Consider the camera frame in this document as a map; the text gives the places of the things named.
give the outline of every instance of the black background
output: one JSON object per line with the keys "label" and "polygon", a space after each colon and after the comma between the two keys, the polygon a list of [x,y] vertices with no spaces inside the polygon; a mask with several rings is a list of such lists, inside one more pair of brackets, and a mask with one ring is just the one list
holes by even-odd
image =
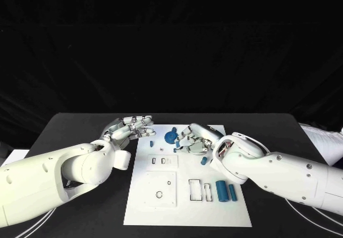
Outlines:
{"label": "black background", "polygon": [[341,14],[278,4],[2,1],[0,140],[28,148],[57,112],[291,113],[340,130]]}
{"label": "black background", "polygon": [[[27,154],[34,156],[98,139],[103,127],[118,117],[131,114],[57,114]],[[285,114],[149,114],[157,124],[221,124],[226,134],[237,131],[256,139],[270,151],[308,158],[319,163],[324,159],[291,115]],[[180,227],[180,226],[123,226],[123,214],[136,140],[125,150],[131,152],[126,171],[112,170],[100,186],[57,207],[44,225],[31,237],[50,238],[335,238],[337,235],[317,228],[291,209],[285,200],[265,192],[250,181],[242,185],[252,228],[242,227]],[[292,203],[298,211],[321,226],[341,233],[341,226],[324,218],[311,207]],[[343,222],[343,217],[324,212]],[[0,229],[0,237],[18,235],[38,220],[31,219]]]}

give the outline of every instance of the white board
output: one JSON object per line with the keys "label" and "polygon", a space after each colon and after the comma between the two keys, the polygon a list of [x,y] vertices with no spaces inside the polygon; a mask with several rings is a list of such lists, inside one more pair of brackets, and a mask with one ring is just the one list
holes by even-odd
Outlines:
{"label": "white board", "polygon": [[[236,202],[232,200],[229,202],[219,202],[217,200],[216,181],[224,180],[226,185],[232,184],[232,182],[209,167],[210,153],[206,155],[207,163],[203,166],[200,164],[201,156],[174,153],[174,145],[167,144],[164,141],[164,134],[171,131],[171,128],[175,127],[177,133],[180,133],[185,126],[152,125],[151,128],[154,128],[157,135],[138,140],[123,225],[250,227],[240,186],[233,184],[237,197]],[[211,127],[224,134],[221,125],[211,125]],[[180,145],[187,145],[187,141],[183,140]],[[148,184],[148,172],[160,172],[160,174],[155,174],[155,180],[161,181],[160,184],[158,182],[154,185]],[[170,204],[172,202],[174,188],[170,187],[168,191],[167,187],[164,187],[165,179],[168,181],[172,179],[172,173],[170,174],[170,172],[174,172],[175,180],[174,206]],[[190,179],[200,180],[201,201],[190,201]],[[210,184],[211,201],[204,199],[203,185],[206,183]],[[167,189],[167,192],[162,193],[164,197],[161,196],[167,203],[155,197],[157,189]]]}

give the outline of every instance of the blue battery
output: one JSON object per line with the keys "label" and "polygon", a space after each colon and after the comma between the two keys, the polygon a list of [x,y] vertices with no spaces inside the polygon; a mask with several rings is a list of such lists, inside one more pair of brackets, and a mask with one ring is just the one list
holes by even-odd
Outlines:
{"label": "blue battery", "polygon": [[201,158],[201,165],[206,165],[206,162],[207,162],[207,157],[203,157]]}
{"label": "blue battery", "polygon": [[226,183],[221,180],[216,181],[216,193],[217,193],[219,202],[227,202],[229,195],[227,195]]}
{"label": "blue battery", "polygon": [[230,191],[230,199],[232,199],[233,202],[236,202],[237,198],[236,198],[233,184],[229,184],[229,191]]}

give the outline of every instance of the black curtain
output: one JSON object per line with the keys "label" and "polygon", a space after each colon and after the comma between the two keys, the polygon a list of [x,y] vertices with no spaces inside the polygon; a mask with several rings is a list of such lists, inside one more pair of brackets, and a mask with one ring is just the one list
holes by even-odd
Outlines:
{"label": "black curtain", "polygon": [[191,1],[4,1],[0,16],[0,141],[14,147],[57,112],[291,113],[343,126],[337,23]]}

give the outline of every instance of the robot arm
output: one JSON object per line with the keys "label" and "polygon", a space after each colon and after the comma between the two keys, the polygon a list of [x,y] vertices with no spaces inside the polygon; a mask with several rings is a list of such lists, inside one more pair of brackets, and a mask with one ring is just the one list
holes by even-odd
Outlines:
{"label": "robot arm", "polygon": [[[0,227],[37,217],[96,188],[112,167],[125,170],[129,139],[152,136],[151,116],[116,119],[99,140],[25,158],[0,168]],[[62,177],[72,181],[63,186]]]}
{"label": "robot arm", "polygon": [[[193,134],[209,138],[209,128],[191,125]],[[211,147],[210,167],[232,182],[243,184],[249,178],[265,191],[285,199],[343,215],[343,170],[296,156],[269,153],[266,148],[265,154],[237,133],[214,140]]]}

